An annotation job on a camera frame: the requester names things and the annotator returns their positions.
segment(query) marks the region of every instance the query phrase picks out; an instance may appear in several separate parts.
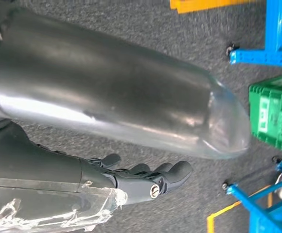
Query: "blue frame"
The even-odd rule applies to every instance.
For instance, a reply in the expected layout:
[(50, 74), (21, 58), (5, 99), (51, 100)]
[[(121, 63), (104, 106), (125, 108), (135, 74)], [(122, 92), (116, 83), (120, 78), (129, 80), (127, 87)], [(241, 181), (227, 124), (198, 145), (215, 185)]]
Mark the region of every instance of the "blue frame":
[(267, 0), (264, 50), (234, 50), (231, 64), (249, 63), (282, 67), (282, 0)]
[[(277, 168), (282, 171), (282, 162), (277, 164)], [(282, 182), (280, 182), (249, 197), (235, 183), (229, 186), (227, 194), (234, 195), (250, 212), (249, 233), (282, 233), (282, 201), (268, 209), (263, 209), (255, 203), (259, 198), (281, 187)]]

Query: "label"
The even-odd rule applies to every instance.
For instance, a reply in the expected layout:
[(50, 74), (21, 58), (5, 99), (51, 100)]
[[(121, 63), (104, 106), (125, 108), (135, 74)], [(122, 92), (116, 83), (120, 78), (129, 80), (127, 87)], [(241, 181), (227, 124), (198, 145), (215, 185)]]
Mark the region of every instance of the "label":
[(261, 97), (260, 98), (260, 111), (258, 113), (258, 132), (268, 132), (268, 122), (269, 99)]

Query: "yellow object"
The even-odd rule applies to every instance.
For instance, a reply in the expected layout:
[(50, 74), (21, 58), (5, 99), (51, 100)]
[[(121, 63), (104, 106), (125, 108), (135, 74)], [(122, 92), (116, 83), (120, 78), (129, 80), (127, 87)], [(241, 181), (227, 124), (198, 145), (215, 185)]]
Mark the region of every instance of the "yellow object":
[[(252, 193), (250, 196), (259, 193), (259, 192), (263, 191), (265, 189), (267, 189), (268, 187), (270, 187), (270, 185), (265, 186), (265, 187), (262, 188), (262, 189), (260, 189), (258, 191)], [(213, 213), (213, 214), (210, 214), (209, 216), (208, 216), (207, 217), (207, 233), (215, 233), (215, 218), (215, 217), (221, 215), (221, 214), (223, 214), (224, 212), (227, 212), (228, 210), (231, 210), (234, 207), (240, 205), (240, 203), (241, 203), (240, 201), (237, 201), (237, 202), (233, 203), (231, 205), (227, 206), (225, 208), (223, 208), (221, 210), (219, 210), (218, 212), (215, 212), (215, 213)], [(270, 194), (268, 195), (268, 207), (271, 207), (272, 205), (273, 205), (273, 195), (272, 195), (272, 193), (270, 193)]]
[(256, 0), (170, 0), (170, 8), (178, 14), (200, 11), (209, 8), (255, 2)]

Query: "caster wheel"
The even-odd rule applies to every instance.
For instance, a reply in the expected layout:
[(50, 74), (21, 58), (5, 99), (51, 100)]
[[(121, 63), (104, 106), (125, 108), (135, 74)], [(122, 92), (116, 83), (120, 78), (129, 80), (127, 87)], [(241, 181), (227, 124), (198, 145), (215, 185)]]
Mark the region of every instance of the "caster wheel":
[(274, 164), (279, 164), (282, 161), (281, 158), (278, 157), (278, 156), (274, 156), (271, 161)]
[(225, 55), (227, 57), (229, 57), (231, 52), (232, 51), (234, 51), (234, 50), (237, 50), (237, 49), (239, 49), (240, 46), (237, 46), (236, 44), (234, 44), (234, 43), (230, 43), (225, 50)]
[(224, 182), (224, 183), (222, 184), (222, 189), (224, 190), (224, 191), (227, 191), (228, 186), (229, 185), (228, 184), (228, 182)]

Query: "shiny plastic surface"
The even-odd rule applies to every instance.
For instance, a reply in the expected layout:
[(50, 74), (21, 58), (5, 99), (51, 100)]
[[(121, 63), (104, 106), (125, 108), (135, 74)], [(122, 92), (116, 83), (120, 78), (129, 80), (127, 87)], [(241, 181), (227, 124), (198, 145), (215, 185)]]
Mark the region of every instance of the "shiny plastic surface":
[(90, 185), (0, 178), (0, 233), (92, 231), (127, 200), (120, 189)]
[(205, 70), (24, 11), (0, 31), (0, 108), (0, 117), (210, 159), (243, 154), (250, 138), (246, 112)]

